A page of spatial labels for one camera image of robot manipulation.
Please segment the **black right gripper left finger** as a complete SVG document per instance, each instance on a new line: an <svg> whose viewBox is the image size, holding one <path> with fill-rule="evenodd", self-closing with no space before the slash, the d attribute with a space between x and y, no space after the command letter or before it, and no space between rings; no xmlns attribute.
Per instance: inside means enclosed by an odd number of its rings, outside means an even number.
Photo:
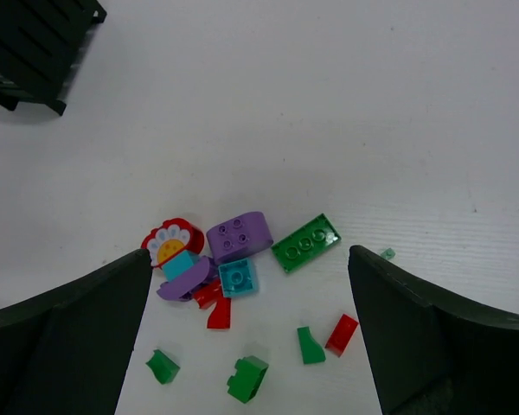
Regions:
<svg viewBox="0 0 519 415"><path fill-rule="evenodd" d="M113 414L151 285L137 249L0 309L0 414Z"/></svg>

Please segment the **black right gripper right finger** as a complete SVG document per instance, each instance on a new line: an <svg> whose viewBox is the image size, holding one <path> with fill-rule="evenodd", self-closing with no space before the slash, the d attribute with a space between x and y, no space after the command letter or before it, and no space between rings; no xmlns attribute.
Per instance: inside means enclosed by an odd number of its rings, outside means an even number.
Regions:
<svg viewBox="0 0 519 415"><path fill-rule="evenodd" d="M519 414L519 314L359 245L349 281L384 414Z"/></svg>

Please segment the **purple curved lego brick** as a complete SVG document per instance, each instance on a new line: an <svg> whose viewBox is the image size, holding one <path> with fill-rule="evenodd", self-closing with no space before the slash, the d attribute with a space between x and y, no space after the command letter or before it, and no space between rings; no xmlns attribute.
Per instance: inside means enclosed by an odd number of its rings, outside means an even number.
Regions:
<svg viewBox="0 0 519 415"><path fill-rule="evenodd" d="M198 262L183 272L173 281L164 282L157 289L157 294L165 301L188 301L192 294L210 284L218 275L215 261L202 256Z"/></svg>

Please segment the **red flower lego brick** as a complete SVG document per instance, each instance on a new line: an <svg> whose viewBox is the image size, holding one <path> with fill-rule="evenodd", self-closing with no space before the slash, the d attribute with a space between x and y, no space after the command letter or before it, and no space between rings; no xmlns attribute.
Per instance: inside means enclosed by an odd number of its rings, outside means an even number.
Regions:
<svg viewBox="0 0 519 415"><path fill-rule="evenodd" d="M141 247L151 256L151 266L161 268L182 251L199 254L205 245L204 233L183 218L165 220L144 238Z"/></svg>

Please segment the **purple round lego brick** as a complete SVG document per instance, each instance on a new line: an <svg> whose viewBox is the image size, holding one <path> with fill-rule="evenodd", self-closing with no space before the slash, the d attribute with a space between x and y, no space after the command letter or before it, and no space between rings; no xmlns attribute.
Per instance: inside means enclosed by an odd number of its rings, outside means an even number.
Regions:
<svg viewBox="0 0 519 415"><path fill-rule="evenodd" d="M262 252L273 244L265 215L252 211L211 227L206 238L217 265Z"/></svg>

